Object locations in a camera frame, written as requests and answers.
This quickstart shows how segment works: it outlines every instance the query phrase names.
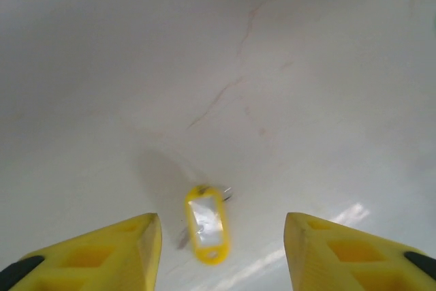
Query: white surface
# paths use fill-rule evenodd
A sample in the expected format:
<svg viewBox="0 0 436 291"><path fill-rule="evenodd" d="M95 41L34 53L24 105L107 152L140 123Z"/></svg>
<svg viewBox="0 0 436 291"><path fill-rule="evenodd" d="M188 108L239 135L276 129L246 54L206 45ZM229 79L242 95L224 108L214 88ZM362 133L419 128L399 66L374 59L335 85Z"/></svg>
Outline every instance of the white surface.
<svg viewBox="0 0 436 291"><path fill-rule="evenodd" d="M0 0L0 265L157 211L156 290L290 290L289 211L436 256L436 0ZM175 242L229 185L215 268Z"/></svg>

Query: key tag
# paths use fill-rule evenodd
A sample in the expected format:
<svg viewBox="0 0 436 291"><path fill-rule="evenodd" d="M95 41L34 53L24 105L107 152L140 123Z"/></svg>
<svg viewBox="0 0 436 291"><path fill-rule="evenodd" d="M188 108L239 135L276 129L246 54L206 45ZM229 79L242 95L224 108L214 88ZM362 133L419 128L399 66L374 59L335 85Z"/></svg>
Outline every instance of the key tag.
<svg viewBox="0 0 436 291"><path fill-rule="evenodd" d="M209 265L223 262L230 242L221 191L209 185L193 188L186 195L185 211L194 255Z"/></svg>

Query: white marble floor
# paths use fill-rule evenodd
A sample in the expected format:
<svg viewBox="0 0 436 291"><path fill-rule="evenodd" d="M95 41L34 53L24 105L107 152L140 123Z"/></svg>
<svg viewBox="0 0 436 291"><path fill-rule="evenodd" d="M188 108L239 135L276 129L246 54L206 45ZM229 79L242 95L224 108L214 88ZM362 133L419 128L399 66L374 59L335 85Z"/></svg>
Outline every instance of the white marble floor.
<svg viewBox="0 0 436 291"><path fill-rule="evenodd" d="M285 214L436 256L436 0L0 0L0 265L158 212L156 290L291 290ZM232 253L177 250L229 185Z"/></svg>

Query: yellow key tag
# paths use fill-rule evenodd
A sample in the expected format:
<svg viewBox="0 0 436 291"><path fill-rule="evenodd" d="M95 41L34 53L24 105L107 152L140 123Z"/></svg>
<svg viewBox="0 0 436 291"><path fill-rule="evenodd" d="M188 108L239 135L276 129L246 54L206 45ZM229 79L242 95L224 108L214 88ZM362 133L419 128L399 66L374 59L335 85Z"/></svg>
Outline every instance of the yellow key tag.
<svg viewBox="0 0 436 291"><path fill-rule="evenodd" d="M193 252L199 261L216 265L225 260L230 245L223 196L208 185L193 188L185 199Z"/></svg>

